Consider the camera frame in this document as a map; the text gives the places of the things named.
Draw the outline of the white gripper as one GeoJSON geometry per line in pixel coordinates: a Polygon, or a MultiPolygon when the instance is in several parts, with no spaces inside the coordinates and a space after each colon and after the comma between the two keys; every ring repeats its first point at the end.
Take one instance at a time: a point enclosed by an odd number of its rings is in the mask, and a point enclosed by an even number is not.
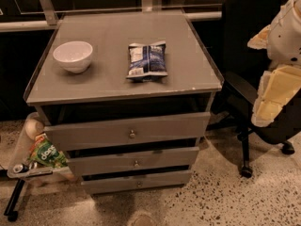
{"type": "MultiPolygon", "coordinates": [[[[266,49],[269,32],[270,25],[267,25],[248,41],[247,46],[256,50],[266,49]]],[[[266,127],[272,123],[300,89],[299,66],[280,65],[272,72],[265,71],[252,109],[252,123],[258,127],[266,127]]]]}

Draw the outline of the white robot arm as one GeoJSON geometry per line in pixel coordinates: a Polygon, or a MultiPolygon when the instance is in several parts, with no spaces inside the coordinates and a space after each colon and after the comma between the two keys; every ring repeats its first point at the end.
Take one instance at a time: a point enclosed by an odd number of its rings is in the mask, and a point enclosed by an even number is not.
{"type": "Polygon", "coordinates": [[[247,46],[266,49],[271,60],[261,76],[251,117],[255,126],[266,127],[301,89],[301,0],[288,0],[247,46]]]}

